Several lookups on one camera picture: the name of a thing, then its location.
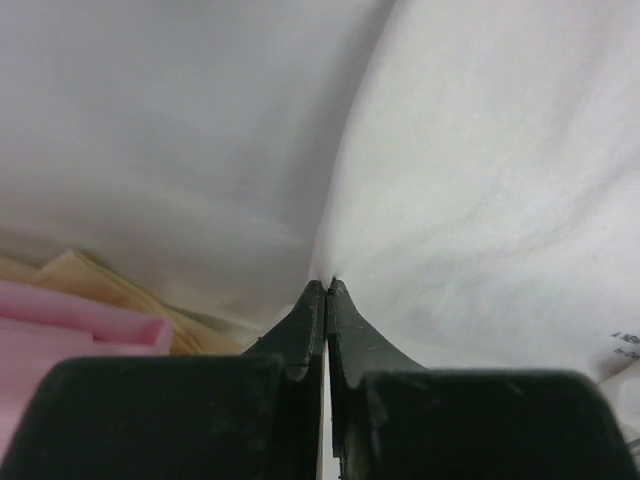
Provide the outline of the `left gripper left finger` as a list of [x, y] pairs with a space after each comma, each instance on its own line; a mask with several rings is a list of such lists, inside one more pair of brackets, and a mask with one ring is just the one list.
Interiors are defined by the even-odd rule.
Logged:
[[44, 378], [5, 479], [317, 479], [325, 291], [234, 356], [67, 360]]

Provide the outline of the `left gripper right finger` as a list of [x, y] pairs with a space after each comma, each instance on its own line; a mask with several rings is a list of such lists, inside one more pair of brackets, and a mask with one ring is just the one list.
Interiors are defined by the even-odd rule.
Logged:
[[428, 369], [333, 280], [332, 448], [345, 479], [635, 479], [610, 407], [563, 370]]

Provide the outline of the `white and green t shirt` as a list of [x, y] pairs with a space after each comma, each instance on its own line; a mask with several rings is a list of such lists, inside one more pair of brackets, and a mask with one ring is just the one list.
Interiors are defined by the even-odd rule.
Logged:
[[5, 1], [1, 249], [271, 326], [311, 278], [433, 367], [639, 433], [635, 1]]

